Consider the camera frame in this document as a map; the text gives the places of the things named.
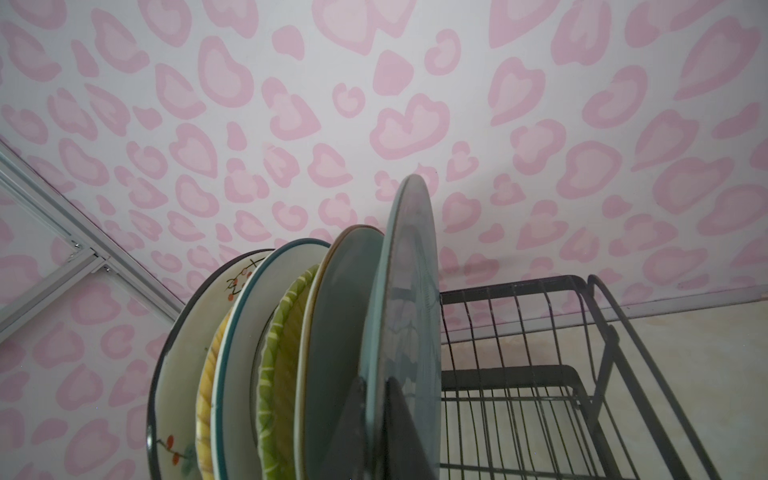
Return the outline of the yellow green woven plate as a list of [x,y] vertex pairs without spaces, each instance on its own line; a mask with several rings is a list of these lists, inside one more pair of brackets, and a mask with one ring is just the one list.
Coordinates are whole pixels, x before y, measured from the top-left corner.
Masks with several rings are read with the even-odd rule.
[[319,266],[294,280],[277,304],[260,351],[255,429],[261,476],[294,479],[293,424],[304,314]]

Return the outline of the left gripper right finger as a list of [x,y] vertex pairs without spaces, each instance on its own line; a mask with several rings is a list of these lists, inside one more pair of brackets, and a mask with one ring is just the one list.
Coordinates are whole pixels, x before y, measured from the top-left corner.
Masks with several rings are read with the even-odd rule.
[[386,382],[383,437],[385,479],[437,479],[419,440],[401,385],[394,377]]

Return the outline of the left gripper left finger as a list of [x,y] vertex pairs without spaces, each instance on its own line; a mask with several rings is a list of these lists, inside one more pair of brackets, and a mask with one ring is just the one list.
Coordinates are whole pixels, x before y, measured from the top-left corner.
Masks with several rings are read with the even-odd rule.
[[360,480],[365,477],[365,397],[366,382],[357,377],[351,383],[335,427],[320,470],[321,479]]

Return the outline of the grey blue plate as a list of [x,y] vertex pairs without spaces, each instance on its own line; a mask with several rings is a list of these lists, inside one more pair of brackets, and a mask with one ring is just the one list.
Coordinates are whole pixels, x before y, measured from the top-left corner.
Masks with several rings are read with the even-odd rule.
[[392,203],[367,307],[359,374],[365,380],[364,476],[380,479],[386,382],[398,381],[430,472],[440,460],[441,309],[433,209],[411,174]]

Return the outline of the cream floral plate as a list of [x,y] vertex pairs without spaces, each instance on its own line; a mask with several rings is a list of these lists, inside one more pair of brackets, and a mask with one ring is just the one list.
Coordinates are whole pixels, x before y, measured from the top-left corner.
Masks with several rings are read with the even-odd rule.
[[199,479],[196,397],[208,348],[248,278],[272,251],[241,254],[211,273],[186,302],[162,347],[146,414],[152,479]]

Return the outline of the orange woven bamboo plate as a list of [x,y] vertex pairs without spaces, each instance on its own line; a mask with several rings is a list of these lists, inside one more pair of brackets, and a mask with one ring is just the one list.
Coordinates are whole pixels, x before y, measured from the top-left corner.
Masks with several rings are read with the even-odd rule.
[[211,447],[211,410],[214,377],[219,352],[227,326],[233,313],[231,308],[217,327],[206,357],[198,386],[195,406],[195,451],[197,466],[204,480],[214,480]]

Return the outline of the mint green flower plate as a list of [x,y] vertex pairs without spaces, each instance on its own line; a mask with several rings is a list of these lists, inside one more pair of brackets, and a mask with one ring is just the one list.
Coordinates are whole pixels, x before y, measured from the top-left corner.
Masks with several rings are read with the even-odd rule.
[[344,230],[312,280],[300,336],[293,420],[297,479],[312,479],[330,449],[344,401],[358,377],[365,315],[384,234]]

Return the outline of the white plate green rim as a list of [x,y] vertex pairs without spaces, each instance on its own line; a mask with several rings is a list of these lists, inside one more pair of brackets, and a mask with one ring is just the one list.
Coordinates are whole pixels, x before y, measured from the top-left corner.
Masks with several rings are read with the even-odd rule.
[[216,479],[259,479],[256,385],[262,338],[291,284],[330,244],[303,238],[271,252],[244,283],[224,333],[214,375],[211,455]]

